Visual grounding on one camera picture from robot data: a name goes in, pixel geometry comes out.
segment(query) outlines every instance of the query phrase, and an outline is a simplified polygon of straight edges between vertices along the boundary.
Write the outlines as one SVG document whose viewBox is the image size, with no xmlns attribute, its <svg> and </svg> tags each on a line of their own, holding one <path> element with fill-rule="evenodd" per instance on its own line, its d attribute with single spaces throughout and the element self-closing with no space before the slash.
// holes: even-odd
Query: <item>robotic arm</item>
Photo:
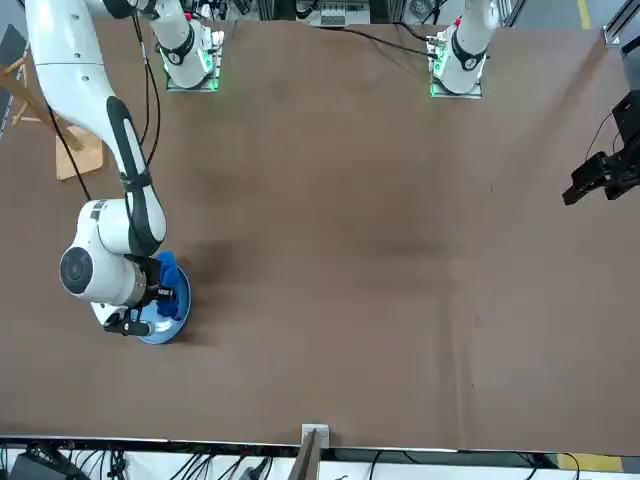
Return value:
<svg viewBox="0 0 640 480">
<path fill-rule="evenodd" d="M 432 69 L 434 82 L 449 94 L 470 93 L 480 81 L 487 47 L 499 24 L 495 0 L 466 0 L 462 16 L 438 33 L 444 48 L 428 48 L 439 57 Z"/>
<path fill-rule="evenodd" d="M 203 61 L 210 30 L 187 21 L 179 0 L 138 0 L 136 6 L 150 20 L 174 82 L 189 88 L 203 81 L 211 71 Z M 165 238 L 166 220 L 131 114 L 107 79 L 92 20 L 133 11 L 127 0 L 26 2 L 29 42 L 47 102 L 109 146 L 125 192 L 122 199 L 84 205 L 60 262 L 60 279 L 72 295 L 92 303 L 106 330 L 144 336 L 153 333 L 153 324 L 129 322 L 127 314 L 172 296 L 150 258 Z"/>
</svg>

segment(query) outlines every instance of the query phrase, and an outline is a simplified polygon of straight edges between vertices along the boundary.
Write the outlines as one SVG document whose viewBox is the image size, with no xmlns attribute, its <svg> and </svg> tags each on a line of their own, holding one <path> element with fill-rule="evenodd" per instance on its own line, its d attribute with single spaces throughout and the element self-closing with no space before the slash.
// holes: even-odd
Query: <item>wooden stick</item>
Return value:
<svg viewBox="0 0 640 480">
<path fill-rule="evenodd" d="M 22 101 L 28 102 L 31 108 L 33 109 L 36 117 L 40 119 L 42 123 L 48 125 L 54 132 L 55 126 L 51 121 L 51 117 L 49 116 L 49 112 L 45 107 L 40 105 L 35 97 L 31 94 L 31 92 L 20 82 L 18 82 L 12 75 L 0 75 L 0 87 L 5 87 L 7 90 L 11 92 L 12 95 L 15 95 Z M 60 125 L 60 132 L 64 136 L 64 139 L 67 141 L 67 145 L 69 148 L 75 151 L 80 151 L 84 148 L 84 145 L 78 137 L 76 137 L 73 133 L 69 131 L 64 125 Z"/>
<path fill-rule="evenodd" d="M 21 66 L 24 64 L 24 59 L 25 59 L 25 57 L 21 57 L 21 58 L 19 58 L 18 60 L 16 60 L 15 62 L 13 62 L 11 65 L 9 65 L 8 67 L 6 67 L 6 68 L 3 70 L 3 72 L 2 72 L 2 73 L 3 73 L 4 75 L 8 75 L 8 74 L 10 74 L 11 72 L 13 72 L 16 68 L 21 67 Z"/>
<path fill-rule="evenodd" d="M 26 118 L 22 118 L 22 116 L 27 112 L 27 108 L 29 108 L 29 104 L 27 102 L 24 102 L 20 107 L 20 110 L 18 110 L 18 113 L 13 117 L 13 120 L 11 122 L 12 127 L 15 127 L 21 120 L 27 120 Z"/>
</svg>

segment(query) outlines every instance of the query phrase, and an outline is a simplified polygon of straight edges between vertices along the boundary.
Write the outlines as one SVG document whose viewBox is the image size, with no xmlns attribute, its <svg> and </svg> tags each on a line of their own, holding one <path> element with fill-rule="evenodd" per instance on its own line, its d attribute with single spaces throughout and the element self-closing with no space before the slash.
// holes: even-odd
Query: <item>wooden table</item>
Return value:
<svg viewBox="0 0 640 480">
<path fill-rule="evenodd" d="M 82 192 L 52 180 L 48 132 L 6 133 L 0 430 L 637 454 L 640 191 L 561 198 L 626 93 L 601 34 L 498 31 L 477 101 L 429 98 L 423 59 L 355 35 L 226 28 L 221 90 L 161 93 L 163 247 L 194 289 L 172 345 L 63 291 Z M 99 36 L 141 130 L 133 27 Z M 122 194 L 114 165 L 87 182 Z"/>
</svg>

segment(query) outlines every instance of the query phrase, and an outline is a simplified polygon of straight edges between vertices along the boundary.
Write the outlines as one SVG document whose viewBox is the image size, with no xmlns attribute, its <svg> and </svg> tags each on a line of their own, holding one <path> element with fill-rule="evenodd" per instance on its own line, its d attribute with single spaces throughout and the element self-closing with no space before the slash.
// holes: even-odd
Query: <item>white surface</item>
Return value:
<svg viewBox="0 0 640 480">
<path fill-rule="evenodd" d="M 9 466 L 12 467 L 15 458 L 23 450 L 9 449 Z M 91 452 L 82 452 L 79 455 L 73 454 L 73 462 L 77 465 L 87 458 Z M 88 473 L 94 461 L 99 458 L 95 454 L 84 468 Z M 190 458 L 187 454 L 177 453 L 151 453 L 151 452 L 127 452 L 127 478 L 129 480 L 166 480 L 170 478 L 180 467 Z M 213 459 L 209 468 L 207 479 L 217 479 L 227 468 L 238 460 L 237 456 L 220 455 Z M 233 479 L 237 480 L 247 467 L 256 467 L 261 457 L 247 457 L 236 470 Z M 293 466 L 293 458 L 277 458 L 273 462 L 273 467 L 269 475 L 269 480 L 286 480 Z M 106 470 L 109 465 L 109 454 L 105 461 L 105 471 L 103 477 L 107 478 Z M 98 479 L 100 465 L 96 466 L 90 478 Z M 319 480 L 336 480 L 347 476 L 348 480 L 368 480 L 371 470 L 370 463 L 356 462 L 321 462 Z M 373 478 L 374 480 L 466 480 L 466 479 L 492 479 L 492 480 L 524 480 L 531 473 L 530 468 L 496 468 L 496 467 L 455 467 L 447 465 L 396 465 L 396 464 L 376 464 Z M 534 476 L 535 480 L 573 480 L 575 471 L 572 470 L 538 470 Z M 583 480 L 632 480 L 640 478 L 637 474 L 628 473 L 600 473 L 581 472 L 580 478 Z"/>
<path fill-rule="evenodd" d="M 28 0 L 26 13 L 36 65 L 102 65 L 98 37 L 84 0 Z"/>
</svg>

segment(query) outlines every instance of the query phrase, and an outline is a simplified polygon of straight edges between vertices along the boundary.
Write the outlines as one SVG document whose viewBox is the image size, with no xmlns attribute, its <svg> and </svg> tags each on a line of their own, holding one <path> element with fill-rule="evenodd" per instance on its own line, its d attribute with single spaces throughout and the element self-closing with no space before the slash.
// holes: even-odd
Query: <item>cable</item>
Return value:
<svg viewBox="0 0 640 480">
<path fill-rule="evenodd" d="M 180 475 L 180 474 L 182 473 L 182 471 L 183 471 L 185 468 L 187 468 L 187 466 L 188 466 L 188 465 L 190 465 L 190 464 L 191 464 L 191 462 L 193 462 L 194 460 L 196 460 L 196 458 L 197 458 L 197 454 L 195 454 L 195 453 L 194 453 L 193 455 L 191 455 L 191 458 L 190 458 L 189 460 L 187 460 L 187 461 L 182 465 L 182 467 L 180 467 L 180 469 L 179 469 L 176 473 L 174 473 L 174 474 L 171 476 L 171 478 L 170 478 L 169 480 L 175 480 L 176 478 L 178 478 L 178 475 Z"/>
<path fill-rule="evenodd" d="M 89 474 L 87 475 L 88 477 L 91 477 L 91 474 L 93 473 L 93 470 L 96 468 L 96 466 L 98 465 L 98 462 L 100 461 L 100 459 L 102 458 L 104 460 L 104 456 L 107 454 L 106 450 L 102 451 L 102 455 L 98 458 L 96 458 L 96 461 L 93 463 L 93 467 L 91 467 L 91 470 L 89 470 Z"/>
<path fill-rule="evenodd" d="M 98 453 L 99 450 L 94 450 L 93 452 L 91 452 L 89 455 L 87 455 L 87 458 L 85 458 L 82 463 L 80 464 L 80 466 L 78 467 L 80 470 L 82 470 L 84 468 L 84 466 L 87 464 L 87 462 L 89 461 L 89 459 L 91 457 L 93 457 L 96 453 Z"/>
<path fill-rule="evenodd" d="M 418 32 L 416 32 L 413 28 L 411 28 L 409 25 L 407 25 L 404 22 L 393 22 L 393 25 L 398 25 L 399 27 L 404 28 L 407 32 L 411 34 L 412 37 L 415 37 L 418 40 L 422 40 L 423 42 L 427 41 L 427 37 L 423 37 L 422 35 L 420 35 Z"/>
<path fill-rule="evenodd" d="M 610 112 L 609 115 L 607 115 L 606 117 L 604 117 L 602 119 L 602 122 L 600 122 L 600 126 L 598 127 L 598 131 L 596 132 L 596 134 L 593 136 L 593 140 L 591 140 L 591 143 L 589 144 L 589 149 L 587 150 L 587 154 L 584 156 L 584 161 L 586 162 L 587 159 L 589 158 L 589 152 L 591 151 L 591 147 L 593 147 L 593 144 L 596 141 L 596 138 L 598 138 L 598 134 L 600 133 L 600 130 L 602 130 L 602 126 L 604 125 L 604 122 L 606 122 L 609 117 L 611 117 L 611 115 L 613 115 L 613 112 Z"/>
<path fill-rule="evenodd" d="M 351 30 L 350 28 L 343 28 L 341 31 L 353 33 L 354 35 L 360 35 L 361 37 L 368 38 L 369 40 L 373 40 L 374 42 L 379 42 L 384 45 L 389 45 L 390 47 L 397 48 L 399 50 L 404 50 L 405 52 L 414 53 L 416 55 L 422 55 L 423 57 L 428 58 L 438 58 L 437 55 L 433 53 L 423 52 L 422 50 L 415 50 L 413 48 L 404 47 L 402 45 L 398 45 L 397 43 L 389 42 L 387 40 L 383 40 L 382 38 L 374 37 L 373 35 L 369 35 L 368 33 L 360 32 L 358 30 Z"/>
<path fill-rule="evenodd" d="M 618 137 L 620 136 L 620 132 L 616 133 L 616 136 L 613 137 L 613 142 L 611 142 L 611 150 L 613 150 L 613 154 L 615 155 L 616 153 L 616 140 L 618 139 Z"/>
<path fill-rule="evenodd" d="M 523 454 L 521 454 L 520 452 L 515 452 L 516 455 L 518 455 L 522 460 L 524 460 L 525 462 L 527 462 L 529 464 L 530 467 L 534 466 L 534 463 L 528 459 L 527 457 L 525 457 Z"/>
<path fill-rule="evenodd" d="M 69 456 L 67 457 L 67 473 L 69 473 L 69 469 L 71 468 L 71 465 L 72 465 L 71 461 L 72 460 L 73 460 L 73 443 L 69 447 Z"/>
<path fill-rule="evenodd" d="M 156 123 L 156 134 L 153 139 L 153 146 L 151 147 L 151 153 L 149 154 L 149 158 L 147 159 L 147 167 L 151 164 L 151 160 L 153 160 L 153 156 L 156 153 L 156 147 L 158 146 L 158 141 L 160 140 L 160 94 L 158 93 L 158 85 L 156 85 L 156 77 L 153 75 L 153 70 L 151 70 L 151 66 L 147 63 L 147 70 L 149 71 L 149 76 L 151 77 L 151 83 L 153 85 L 153 92 L 156 97 L 156 109 L 158 113 L 158 119 Z"/>
<path fill-rule="evenodd" d="M 109 471 L 107 477 L 116 480 L 125 480 L 124 471 L 127 468 L 127 461 L 124 458 L 124 450 L 111 450 L 109 458 Z"/>
<path fill-rule="evenodd" d="M 217 480 L 222 480 L 229 472 L 231 472 L 231 475 L 229 475 L 229 480 L 231 480 L 231 478 L 233 478 L 233 474 L 236 473 L 236 470 L 242 463 L 242 460 L 244 460 L 244 456 L 240 457 L 236 463 L 227 468 L 224 473 L 217 478 Z"/>
<path fill-rule="evenodd" d="M 145 93 L 146 93 L 146 122 L 145 122 L 145 127 L 144 127 L 144 132 L 142 134 L 142 137 L 140 139 L 140 144 L 142 144 L 142 142 L 144 142 L 146 136 L 147 136 L 147 131 L 148 131 L 148 126 L 149 126 L 149 78 L 151 78 L 151 84 L 153 86 L 153 93 L 156 99 L 156 110 L 158 113 L 158 119 L 157 119 L 157 123 L 156 123 L 156 133 L 155 133 L 155 137 L 153 139 L 153 145 L 151 147 L 151 152 L 149 153 L 149 157 L 147 158 L 146 161 L 146 165 L 147 167 L 149 166 L 149 164 L 151 163 L 151 160 L 153 160 L 153 156 L 156 153 L 156 148 L 158 147 L 158 142 L 160 141 L 160 93 L 158 92 L 158 85 L 156 84 L 156 77 L 153 74 L 153 69 L 151 68 L 151 64 L 149 63 L 149 59 L 147 57 L 146 54 L 146 49 L 144 47 L 144 42 L 142 41 L 142 29 L 140 28 L 140 22 L 137 16 L 137 13 L 133 16 L 133 24 L 134 24 L 134 28 L 136 30 L 136 36 L 138 37 L 138 41 L 140 42 L 140 48 L 142 49 L 142 57 L 144 60 L 144 66 L 146 69 L 146 74 L 145 74 Z"/>
<path fill-rule="evenodd" d="M 149 70 L 147 69 L 147 64 L 149 60 L 147 59 L 147 51 L 144 47 L 144 41 L 142 40 L 142 30 L 140 28 L 140 20 L 138 19 L 138 12 L 134 11 L 131 16 L 131 20 L 133 21 L 133 28 L 136 31 L 136 37 L 138 37 L 138 42 L 140 43 L 140 50 L 142 51 L 142 61 L 144 62 L 144 98 L 145 98 L 145 119 L 144 119 L 144 131 L 142 132 L 142 137 L 140 137 L 140 144 L 144 143 L 144 139 L 147 137 L 147 131 L 149 130 Z"/>
<path fill-rule="evenodd" d="M 447 3 L 449 0 L 442 0 L 442 2 L 440 2 L 440 0 L 436 0 L 436 5 L 429 11 L 429 13 L 427 13 L 427 15 L 422 19 L 422 21 L 420 22 L 420 25 L 424 25 L 425 23 L 427 23 L 427 20 L 429 20 L 429 17 L 431 15 L 433 15 L 433 24 L 435 25 L 436 23 L 438 23 L 438 19 L 440 18 L 440 9 L 444 6 L 445 3 Z"/>
<path fill-rule="evenodd" d="M 411 455 L 409 455 L 407 452 L 402 452 L 402 454 L 407 457 L 409 459 L 409 461 L 413 464 L 419 465 L 420 462 L 417 461 L 415 458 L 413 458 Z"/>
<path fill-rule="evenodd" d="M 371 470 L 369 470 L 369 480 L 373 479 L 373 470 L 376 468 L 376 463 L 378 463 L 378 459 L 383 453 L 384 450 L 380 450 L 378 453 L 376 453 L 376 456 L 373 457 L 373 462 L 371 462 Z"/>
<path fill-rule="evenodd" d="M 571 453 L 561 453 L 561 455 L 573 458 L 573 461 L 576 462 L 576 480 L 580 480 L 580 464 L 578 463 L 578 459 Z"/>
<path fill-rule="evenodd" d="M 269 462 L 269 466 L 267 467 L 267 473 L 264 475 L 264 480 L 269 478 L 269 474 L 271 473 L 271 467 L 273 467 L 273 457 L 271 457 L 271 461 Z"/>
<path fill-rule="evenodd" d="M 538 467 L 534 467 L 533 470 L 531 470 L 531 473 L 527 476 L 525 480 L 531 480 L 537 471 L 538 471 Z"/>
<path fill-rule="evenodd" d="M 58 134 L 58 137 L 60 137 L 60 141 L 62 142 L 64 149 L 67 151 L 67 155 L 69 155 L 69 160 L 71 160 L 71 164 L 73 165 L 73 169 L 76 172 L 76 176 L 80 181 L 82 190 L 84 190 L 84 194 L 87 197 L 87 202 L 90 202 L 91 195 L 89 194 L 89 190 L 87 189 L 87 186 L 84 183 L 84 179 L 82 178 L 82 175 L 80 175 L 80 170 L 78 170 L 78 165 L 76 164 L 76 160 L 75 158 L 73 158 L 73 155 L 71 154 L 69 145 L 67 145 L 67 140 L 62 136 L 62 132 L 60 131 L 60 127 L 58 126 L 58 122 L 56 121 L 56 116 L 54 115 L 53 110 L 51 110 L 51 106 L 49 106 L 48 103 L 47 103 L 47 109 L 49 110 L 49 116 L 51 117 L 51 121 L 53 122 L 53 127 L 56 129 L 56 133 Z"/>
<path fill-rule="evenodd" d="M 105 450 L 104 452 L 102 452 L 102 457 L 100 457 L 100 476 L 98 477 L 100 480 L 102 480 L 102 468 L 104 467 L 104 457 L 107 456 L 107 451 Z"/>
<path fill-rule="evenodd" d="M 182 479 L 181 480 L 186 480 L 189 478 L 192 478 L 193 473 L 197 471 L 197 469 L 200 467 L 200 465 L 196 465 L 198 463 L 198 461 L 202 458 L 202 453 L 198 453 L 195 454 L 195 459 L 193 460 L 193 463 L 191 465 L 189 465 L 189 468 L 187 468 L 187 470 L 184 472 L 184 474 L 182 475 Z"/>
<path fill-rule="evenodd" d="M 211 454 L 211 453 L 210 453 L 210 454 L 207 456 L 207 458 L 205 458 L 202 462 L 200 462 L 200 464 L 195 468 L 195 470 L 194 470 L 193 472 L 191 472 L 191 474 L 190 474 L 188 477 L 186 476 L 187 474 L 185 473 L 185 474 L 184 474 L 184 476 L 183 476 L 182 478 L 183 478 L 184 480 L 191 480 L 192 478 L 193 478 L 193 479 L 195 479 L 195 480 L 197 480 L 198 478 L 200 478 L 200 474 L 201 474 L 202 472 L 205 472 L 205 468 L 208 470 L 208 468 L 209 468 L 209 464 L 210 464 L 210 463 L 211 463 L 211 461 L 213 460 L 213 457 L 214 457 L 214 456 L 215 456 L 215 455 L 213 455 L 213 454 Z"/>
</svg>

